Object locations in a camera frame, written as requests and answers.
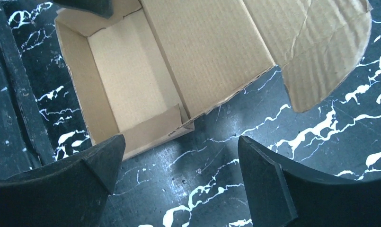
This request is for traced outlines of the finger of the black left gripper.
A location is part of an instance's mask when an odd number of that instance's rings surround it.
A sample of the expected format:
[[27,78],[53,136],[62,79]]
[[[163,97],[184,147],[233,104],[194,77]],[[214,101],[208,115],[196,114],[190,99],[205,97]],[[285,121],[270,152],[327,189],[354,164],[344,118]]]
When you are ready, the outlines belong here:
[[106,19],[114,13],[111,0],[53,0],[52,2],[66,9],[85,11]]

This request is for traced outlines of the brown cardboard box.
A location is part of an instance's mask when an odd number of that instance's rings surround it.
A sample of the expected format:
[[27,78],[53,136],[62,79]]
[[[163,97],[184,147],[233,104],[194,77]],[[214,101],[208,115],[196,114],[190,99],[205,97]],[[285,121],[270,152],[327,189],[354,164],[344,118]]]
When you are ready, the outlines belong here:
[[93,145],[124,158],[194,129],[199,116],[279,66],[292,108],[320,103],[354,70],[367,0],[114,0],[109,18],[61,9],[55,27]]

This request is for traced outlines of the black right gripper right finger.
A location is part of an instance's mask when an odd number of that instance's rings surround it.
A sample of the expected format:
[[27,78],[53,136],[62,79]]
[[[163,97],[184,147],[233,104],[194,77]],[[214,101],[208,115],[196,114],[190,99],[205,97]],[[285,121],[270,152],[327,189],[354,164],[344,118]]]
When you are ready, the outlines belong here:
[[381,179],[312,169],[247,136],[238,156],[252,222],[261,227],[381,227]]

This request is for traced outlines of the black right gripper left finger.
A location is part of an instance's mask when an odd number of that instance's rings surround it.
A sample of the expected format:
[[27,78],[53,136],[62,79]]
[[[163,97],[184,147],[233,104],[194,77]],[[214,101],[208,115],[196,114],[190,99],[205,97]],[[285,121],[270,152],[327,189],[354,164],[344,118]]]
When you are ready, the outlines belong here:
[[97,227],[125,150],[123,135],[0,179],[0,227]]

